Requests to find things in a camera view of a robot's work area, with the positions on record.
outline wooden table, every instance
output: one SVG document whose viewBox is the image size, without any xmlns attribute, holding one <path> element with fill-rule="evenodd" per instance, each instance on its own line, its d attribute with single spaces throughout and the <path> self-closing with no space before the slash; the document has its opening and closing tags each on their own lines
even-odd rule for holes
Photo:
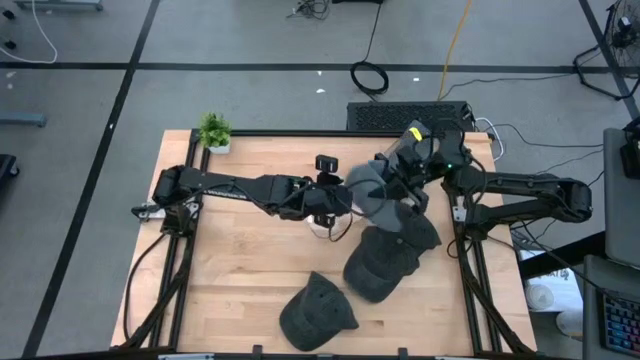
<svg viewBox="0 0 640 360">
<path fill-rule="evenodd" d="M 183 130 L 165 132 L 150 194 L 162 169 L 184 163 L 189 134 L 190 131 Z M 393 141 L 393 138 L 234 137 L 231 154 L 212 155 L 208 171 L 243 177 L 315 176 L 315 156 L 325 154 L 340 160 L 338 173 L 344 176 L 352 166 L 372 159 Z M 487 171 L 495 171 L 486 134 L 467 134 L 466 146 Z M 459 265 L 447 256 L 445 249 L 453 239 L 448 200 L 439 182 L 430 183 L 425 189 L 430 196 L 426 215 L 438 229 L 443 245 L 424 253 L 420 268 L 405 277 L 380 304 L 365 302 L 346 288 L 342 279 L 344 264 L 360 241 L 365 221 L 354 223 L 342 240 L 331 243 L 315 237 L 305 222 L 270 217 L 249 202 L 205 197 L 178 350 L 248 353 L 254 344 L 260 344 L 265 353 L 299 353 L 282 334 L 278 316 L 305 286 L 309 272 L 318 271 L 345 292 L 360 328 L 341 332 L 315 353 L 393 355 L 399 347 L 405 347 L 411 355 L 472 355 Z M 482 203 L 496 206 L 502 203 L 502 198 L 487 194 Z M 157 220 L 141 225 L 134 260 L 158 237 L 159 228 Z M 491 236 L 511 243 L 505 226 L 494 229 Z M 158 246 L 136 273 L 130 329 L 135 329 L 155 304 L 167 243 L 168 240 Z M 535 349 L 513 251 L 492 241 L 485 241 L 483 246 L 496 307 L 522 341 Z M 172 316 L 169 309 L 161 344 L 168 339 Z M 481 320 L 486 320 L 482 311 L 480 314 Z M 488 350 L 488 331 L 486 326 L 481 328 L 483 346 Z M 121 307 L 112 343 L 123 341 Z"/>
</svg>

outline concrete floor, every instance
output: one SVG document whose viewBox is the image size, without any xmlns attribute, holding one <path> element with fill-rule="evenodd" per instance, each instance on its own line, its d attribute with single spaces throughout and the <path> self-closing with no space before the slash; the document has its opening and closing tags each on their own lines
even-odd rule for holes
<svg viewBox="0 0 640 360">
<path fill-rule="evenodd" d="M 22 354 L 151 2 L 104 0 L 101 13 L 39 12 L 60 61 L 115 63 L 118 70 L 0 69 L 0 108 L 44 112 L 49 119 L 42 129 L 0 127 L 0 153 L 17 155 L 22 168 L 0 207 L 0 358 Z M 590 1 L 601 25 L 609 2 Z M 374 5 L 334 5 L 324 22 L 285 19 L 295 4 L 163 0 L 141 61 L 348 64 L 364 56 Z M 388 0 L 369 60 L 443 64 L 464 5 L 464 0 Z M 0 33 L 10 33 L 19 44 L 17 55 L 50 58 L 31 13 L 16 12 L 15 23 L 0 20 Z M 505 71 L 516 65 L 570 65 L 594 44 L 577 1 L 482 0 L 472 7 L 452 63 L 504 65 Z M 5 59 L 0 54 L 0 65 Z M 589 65 L 604 64 L 599 57 Z M 437 96 L 440 73 L 389 75 L 391 87 L 381 101 Z M 544 75 L 452 72 L 447 84 Z M 590 79 L 616 89 L 610 74 Z M 575 76 L 473 84 L 447 99 L 468 101 L 476 116 L 513 124 L 529 140 L 546 143 L 601 143 L 604 128 L 631 119 L 622 102 L 586 89 Z M 165 129 L 195 127 L 205 111 L 223 112 L 237 129 L 344 129 L 352 101 L 368 98 L 347 71 L 136 71 L 38 354 L 108 347 L 138 231 L 129 208 L 146 198 Z M 537 172 L 589 152 L 528 147 L 512 130 L 499 131 L 507 150 L 499 171 Z M 601 156 L 594 155 L 555 173 L 590 182 L 601 170 Z M 580 225 L 556 223 L 543 242 L 560 246 L 603 229 L 603 183 L 593 189 L 593 218 Z M 534 233 L 544 223 L 537 225 Z M 534 326 L 540 350 L 580 357 L 580 346 L 548 322 L 534 319 Z"/>
</svg>

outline computer keyboard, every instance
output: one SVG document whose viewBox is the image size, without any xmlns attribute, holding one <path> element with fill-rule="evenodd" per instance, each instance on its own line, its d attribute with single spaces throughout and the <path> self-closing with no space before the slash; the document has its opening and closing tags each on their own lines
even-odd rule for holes
<svg viewBox="0 0 640 360">
<path fill-rule="evenodd" d="M 615 301 L 599 293 L 600 340 L 602 346 L 640 358 L 640 302 L 618 296 Z"/>
</svg>

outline yellow cable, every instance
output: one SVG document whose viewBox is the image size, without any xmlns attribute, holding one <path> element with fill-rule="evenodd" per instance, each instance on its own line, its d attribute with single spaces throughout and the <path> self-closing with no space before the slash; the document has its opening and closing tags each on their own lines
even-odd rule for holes
<svg viewBox="0 0 640 360">
<path fill-rule="evenodd" d="M 462 18 L 460 18 L 460 22 L 458 23 L 458 28 L 456 29 L 456 34 L 453 36 L 453 40 L 451 41 L 451 45 L 449 46 L 449 52 L 447 53 L 447 60 L 444 62 L 444 69 L 442 70 L 442 79 L 440 80 L 440 91 L 438 92 L 438 101 L 440 101 L 440 99 L 442 98 L 442 92 L 444 91 L 444 83 L 445 83 L 445 79 L 447 78 L 447 68 L 449 67 L 449 60 L 451 59 L 453 48 L 456 46 L 456 41 L 458 41 L 458 35 L 460 35 L 460 30 L 462 30 L 464 21 L 467 19 L 467 15 L 469 15 L 471 2 L 472 0 L 467 0 L 467 5 L 464 7 L 464 14 L 462 15 Z"/>
</svg>

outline white cable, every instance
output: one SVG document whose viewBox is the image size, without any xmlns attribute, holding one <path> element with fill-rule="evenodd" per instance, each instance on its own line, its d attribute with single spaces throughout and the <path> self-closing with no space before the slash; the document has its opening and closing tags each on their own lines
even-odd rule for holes
<svg viewBox="0 0 640 360">
<path fill-rule="evenodd" d="M 476 118 L 476 121 L 478 120 L 482 120 L 484 122 L 486 122 L 487 124 L 489 124 L 489 129 L 491 129 L 493 131 L 493 134 L 496 136 L 496 140 L 498 140 L 498 144 L 500 145 L 500 155 L 498 155 L 497 157 L 495 157 L 493 159 L 493 161 L 498 161 L 500 160 L 500 158 L 502 157 L 502 155 L 504 155 L 504 145 L 502 144 L 502 140 L 500 139 L 500 135 L 498 134 L 498 132 L 496 131 L 496 128 L 493 126 L 493 124 L 491 123 L 491 121 L 489 121 L 489 119 L 487 118 Z"/>
<path fill-rule="evenodd" d="M 36 25 L 38 25 L 38 29 L 40 29 L 40 33 L 42 34 L 44 39 L 47 40 L 47 43 L 49 43 L 49 46 L 51 46 L 51 49 L 53 50 L 53 60 L 47 61 L 47 60 L 28 60 L 28 59 L 23 59 L 21 57 L 18 57 L 18 56 L 10 54 L 9 52 L 7 52 L 2 47 L 0 47 L 0 51 L 2 51 L 5 55 L 7 55 L 8 57 L 10 57 L 12 59 L 15 59 L 15 60 L 18 60 L 18 61 L 22 61 L 22 62 L 26 62 L 26 63 L 30 63 L 30 64 L 53 64 L 58 60 L 58 49 L 56 49 L 56 47 L 53 46 L 53 43 L 51 42 L 51 40 L 49 40 L 49 37 L 47 36 L 47 34 L 45 34 L 44 30 L 42 30 L 42 25 L 40 25 L 40 21 L 38 20 L 38 15 L 36 15 L 36 0 L 31 0 L 31 10 L 33 10 L 33 18 L 36 20 Z"/>
</svg>

